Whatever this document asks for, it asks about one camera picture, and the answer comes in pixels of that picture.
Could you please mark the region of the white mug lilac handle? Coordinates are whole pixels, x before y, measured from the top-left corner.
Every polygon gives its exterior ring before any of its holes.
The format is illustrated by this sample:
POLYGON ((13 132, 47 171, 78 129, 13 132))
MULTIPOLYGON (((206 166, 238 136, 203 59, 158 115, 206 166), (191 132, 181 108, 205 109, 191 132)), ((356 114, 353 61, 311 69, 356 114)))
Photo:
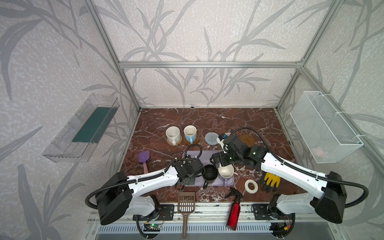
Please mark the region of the white mug lilac handle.
POLYGON ((228 165, 225 167, 219 167, 218 168, 219 175, 223 179, 223 185, 224 187, 231 186, 235 179, 234 179, 234 174, 235 174, 235 169, 233 165, 228 165))

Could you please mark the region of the black mug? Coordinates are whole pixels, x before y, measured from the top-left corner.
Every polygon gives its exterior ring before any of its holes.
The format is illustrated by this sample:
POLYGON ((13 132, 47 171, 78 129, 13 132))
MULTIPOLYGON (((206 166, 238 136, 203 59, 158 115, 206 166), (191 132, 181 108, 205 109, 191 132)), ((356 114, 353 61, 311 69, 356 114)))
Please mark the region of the black mug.
POLYGON ((214 165, 204 166, 204 172, 202 174, 202 177, 205 180, 203 184, 204 190, 208 187, 210 182, 214 181, 218 177, 218 174, 218 169, 214 165))

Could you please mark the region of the grey-blue felt coaster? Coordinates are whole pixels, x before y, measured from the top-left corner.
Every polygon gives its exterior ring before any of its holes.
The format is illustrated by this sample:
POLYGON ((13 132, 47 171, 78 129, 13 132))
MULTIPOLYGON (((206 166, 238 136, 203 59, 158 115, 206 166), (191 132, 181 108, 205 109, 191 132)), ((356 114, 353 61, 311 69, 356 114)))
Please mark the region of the grey-blue felt coaster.
POLYGON ((214 132, 209 132, 205 135, 205 141, 210 146, 215 146, 218 144, 218 137, 219 135, 214 132))

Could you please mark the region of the white and blue mug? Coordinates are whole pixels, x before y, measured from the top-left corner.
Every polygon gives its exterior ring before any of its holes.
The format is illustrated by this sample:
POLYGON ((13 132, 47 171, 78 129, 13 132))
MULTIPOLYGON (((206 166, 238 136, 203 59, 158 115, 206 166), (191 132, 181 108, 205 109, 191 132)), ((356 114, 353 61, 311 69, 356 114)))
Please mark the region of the white and blue mug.
POLYGON ((184 128, 185 140, 188 144, 193 144, 197 139, 197 128, 189 125, 184 128))

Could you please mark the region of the white speckled mug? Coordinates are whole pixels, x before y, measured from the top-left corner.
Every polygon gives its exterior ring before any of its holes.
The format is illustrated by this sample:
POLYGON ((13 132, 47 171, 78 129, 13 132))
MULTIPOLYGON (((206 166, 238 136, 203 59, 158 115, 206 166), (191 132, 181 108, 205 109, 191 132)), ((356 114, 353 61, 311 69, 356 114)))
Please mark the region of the white speckled mug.
POLYGON ((167 138, 175 138, 178 136, 181 137, 181 131, 178 127, 172 126, 166 130, 166 137, 167 138))

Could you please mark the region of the brown wooden coaster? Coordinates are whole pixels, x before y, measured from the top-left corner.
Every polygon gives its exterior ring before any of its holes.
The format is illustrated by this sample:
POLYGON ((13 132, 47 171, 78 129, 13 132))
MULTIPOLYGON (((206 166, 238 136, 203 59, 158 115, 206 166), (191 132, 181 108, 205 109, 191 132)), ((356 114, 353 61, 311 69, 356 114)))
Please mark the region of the brown wooden coaster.
POLYGON ((241 135, 240 140, 246 144, 249 148, 255 145, 255 140, 249 135, 241 135))
MULTIPOLYGON (((193 142, 193 144, 198 144, 198 143, 199 143, 199 140, 200 140, 200 136, 197 135, 197 137, 196 137, 195 141, 193 142)), ((188 142, 187 139, 186 139, 185 137, 183 137, 183 142, 184 142, 184 144, 186 144, 187 146, 190 146, 190 145, 191 145, 191 143, 188 142)))

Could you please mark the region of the woven rattan coaster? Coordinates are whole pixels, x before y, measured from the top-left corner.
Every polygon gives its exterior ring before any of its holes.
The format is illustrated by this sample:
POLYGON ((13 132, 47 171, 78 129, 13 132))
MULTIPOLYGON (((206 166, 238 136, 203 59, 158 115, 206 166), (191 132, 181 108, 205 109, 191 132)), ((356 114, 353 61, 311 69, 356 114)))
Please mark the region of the woven rattan coaster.
POLYGON ((177 146, 177 145, 179 145, 182 141, 183 141, 183 138, 180 137, 180 136, 175 137, 175 138, 167 138, 167 143, 168 143, 170 146, 177 146))

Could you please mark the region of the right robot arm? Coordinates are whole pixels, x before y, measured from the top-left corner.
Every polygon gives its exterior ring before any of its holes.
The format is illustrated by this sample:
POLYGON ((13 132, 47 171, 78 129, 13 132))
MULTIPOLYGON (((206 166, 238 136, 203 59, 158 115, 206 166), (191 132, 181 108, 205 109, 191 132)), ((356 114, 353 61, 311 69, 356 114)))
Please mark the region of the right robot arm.
POLYGON ((298 195, 276 195, 270 202, 270 211, 275 215, 317 214, 328 222, 340 224, 344 210, 358 205, 369 195, 369 189, 362 184, 345 182, 335 172, 324 174, 306 169, 280 158, 269 147, 248 147, 236 135, 220 135, 216 141, 223 150, 213 154, 210 161, 217 168, 228 165, 252 167, 306 191, 298 195))

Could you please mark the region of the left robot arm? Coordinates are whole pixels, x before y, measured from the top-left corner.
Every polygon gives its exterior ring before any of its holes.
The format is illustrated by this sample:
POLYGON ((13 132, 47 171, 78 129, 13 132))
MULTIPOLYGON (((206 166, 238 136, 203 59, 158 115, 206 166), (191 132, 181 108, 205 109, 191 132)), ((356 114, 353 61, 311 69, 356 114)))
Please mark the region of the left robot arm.
POLYGON ((160 204, 155 197, 144 195, 163 187, 192 185, 204 165, 195 157, 175 159, 161 170, 151 173, 126 176, 119 172, 113 175, 100 189, 85 198, 85 204, 98 211, 101 225, 109 225, 126 213, 148 217, 159 214, 160 204))

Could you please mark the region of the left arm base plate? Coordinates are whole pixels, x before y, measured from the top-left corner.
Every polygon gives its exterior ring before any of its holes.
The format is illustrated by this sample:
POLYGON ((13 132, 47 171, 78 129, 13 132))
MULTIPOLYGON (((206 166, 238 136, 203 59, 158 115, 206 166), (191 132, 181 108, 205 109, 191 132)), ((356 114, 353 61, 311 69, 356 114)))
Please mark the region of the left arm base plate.
POLYGON ((161 204, 161 209, 155 209, 153 213, 144 217, 141 215, 134 215, 133 220, 136 221, 172 221, 174 219, 175 205, 174 204, 161 204))

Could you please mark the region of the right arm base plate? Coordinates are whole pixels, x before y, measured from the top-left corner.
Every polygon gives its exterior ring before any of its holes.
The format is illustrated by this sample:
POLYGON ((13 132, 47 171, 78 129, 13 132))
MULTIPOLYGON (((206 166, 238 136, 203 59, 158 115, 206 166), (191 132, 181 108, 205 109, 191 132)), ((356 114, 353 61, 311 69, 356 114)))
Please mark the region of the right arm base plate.
POLYGON ((256 220, 295 220, 295 214, 286 215, 277 207, 270 207, 269 204, 252 204, 251 211, 256 220))

